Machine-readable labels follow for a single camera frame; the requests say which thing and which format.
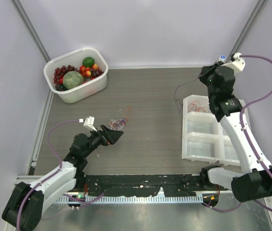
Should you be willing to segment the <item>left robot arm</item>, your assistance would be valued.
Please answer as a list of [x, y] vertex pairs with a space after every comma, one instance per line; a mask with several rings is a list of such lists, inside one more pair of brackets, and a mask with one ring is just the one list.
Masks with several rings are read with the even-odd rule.
[[123, 135], [121, 130], [111, 130], [105, 125], [100, 127], [89, 136], [77, 134], [67, 156], [59, 160], [59, 165], [52, 171], [31, 183], [16, 184], [1, 218], [18, 231], [32, 231], [59, 197], [70, 190], [81, 191], [85, 185], [83, 170], [87, 157], [101, 145], [114, 145]]

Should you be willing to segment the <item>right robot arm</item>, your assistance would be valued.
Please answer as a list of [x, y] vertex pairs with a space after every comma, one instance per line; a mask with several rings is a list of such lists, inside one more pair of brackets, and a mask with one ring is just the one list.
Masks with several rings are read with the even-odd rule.
[[208, 88], [209, 109], [230, 138], [241, 166], [241, 173], [220, 166], [202, 168], [201, 188], [222, 186], [231, 190], [239, 202], [272, 196], [272, 164], [257, 145], [243, 106], [233, 95], [234, 70], [216, 63], [202, 67], [198, 78]]

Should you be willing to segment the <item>clear water bottle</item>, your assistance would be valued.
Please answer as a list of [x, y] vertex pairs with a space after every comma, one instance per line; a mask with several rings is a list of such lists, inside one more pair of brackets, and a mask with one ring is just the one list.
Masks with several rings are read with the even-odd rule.
[[224, 64], [226, 64], [226, 57], [224, 55], [221, 55], [218, 58], [218, 61], [215, 63], [215, 65], [221, 66], [221, 65], [224, 65]]

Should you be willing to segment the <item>white plastic fruit basket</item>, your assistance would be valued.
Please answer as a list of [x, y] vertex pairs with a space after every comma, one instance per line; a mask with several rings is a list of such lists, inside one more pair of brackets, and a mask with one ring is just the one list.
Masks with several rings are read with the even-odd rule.
[[[55, 89], [55, 83], [53, 77], [55, 69], [63, 65], [72, 65], [74, 67], [80, 67], [82, 61], [86, 57], [92, 57], [95, 63], [103, 71], [103, 74], [93, 80], [88, 81], [81, 86], [73, 88], [67, 91], [57, 91]], [[75, 103], [82, 100], [92, 94], [95, 94], [103, 90], [107, 86], [107, 72], [109, 70], [108, 64], [100, 54], [100, 52], [94, 48], [81, 48], [64, 55], [58, 56], [50, 60], [44, 67], [43, 73], [45, 79], [52, 92], [57, 94], [65, 103]]]

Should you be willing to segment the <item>white compartment tray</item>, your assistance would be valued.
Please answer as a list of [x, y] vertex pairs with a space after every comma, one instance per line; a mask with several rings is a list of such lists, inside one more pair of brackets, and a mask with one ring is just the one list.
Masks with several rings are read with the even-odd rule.
[[181, 158], [224, 166], [239, 166], [239, 160], [226, 131], [209, 109], [207, 96], [183, 99]]

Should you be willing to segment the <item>red yellow cherry cluster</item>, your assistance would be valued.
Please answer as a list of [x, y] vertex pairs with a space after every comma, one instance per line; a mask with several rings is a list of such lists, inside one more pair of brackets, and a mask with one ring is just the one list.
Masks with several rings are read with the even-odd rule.
[[91, 67], [85, 67], [82, 65], [79, 68], [79, 72], [82, 75], [84, 82], [94, 80], [104, 73], [97, 64], [93, 64]]

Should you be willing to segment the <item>green melon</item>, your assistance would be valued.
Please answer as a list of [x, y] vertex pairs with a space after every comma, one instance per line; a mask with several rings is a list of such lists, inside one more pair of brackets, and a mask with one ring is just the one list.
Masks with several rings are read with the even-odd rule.
[[79, 72], [70, 71], [64, 75], [62, 83], [65, 88], [70, 90], [82, 85], [84, 83], [84, 78]]

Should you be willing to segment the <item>green lime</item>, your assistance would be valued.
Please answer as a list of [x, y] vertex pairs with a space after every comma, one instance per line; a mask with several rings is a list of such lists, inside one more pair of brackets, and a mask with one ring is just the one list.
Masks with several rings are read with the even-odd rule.
[[92, 67], [94, 64], [95, 64], [95, 60], [94, 60], [93, 57], [90, 57], [90, 56], [84, 58], [83, 61], [82, 61], [82, 65], [84, 67]]

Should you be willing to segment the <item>red grape bunch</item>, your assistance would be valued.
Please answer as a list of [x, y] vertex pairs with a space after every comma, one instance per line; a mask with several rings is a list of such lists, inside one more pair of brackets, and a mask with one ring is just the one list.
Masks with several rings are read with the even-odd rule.
[[71, 72], [71, 71], [78, 72], [77, 68], [75, 68], [74, 66], [71, 66], [71, 65], [57, 67], [54, 71], [53, 83], [55, 85], [63, 84], [64, 75], [67, 74], [68, 72]]

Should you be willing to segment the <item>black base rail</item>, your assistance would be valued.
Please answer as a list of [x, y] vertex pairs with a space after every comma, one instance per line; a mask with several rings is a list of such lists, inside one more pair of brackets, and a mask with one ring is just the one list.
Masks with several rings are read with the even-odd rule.
[[84, 184], [89, 196], [166, 197], [194, 196], [200, 191], [225, 191], [221, 186], [205, 186], [199, 175], [87, 175]]

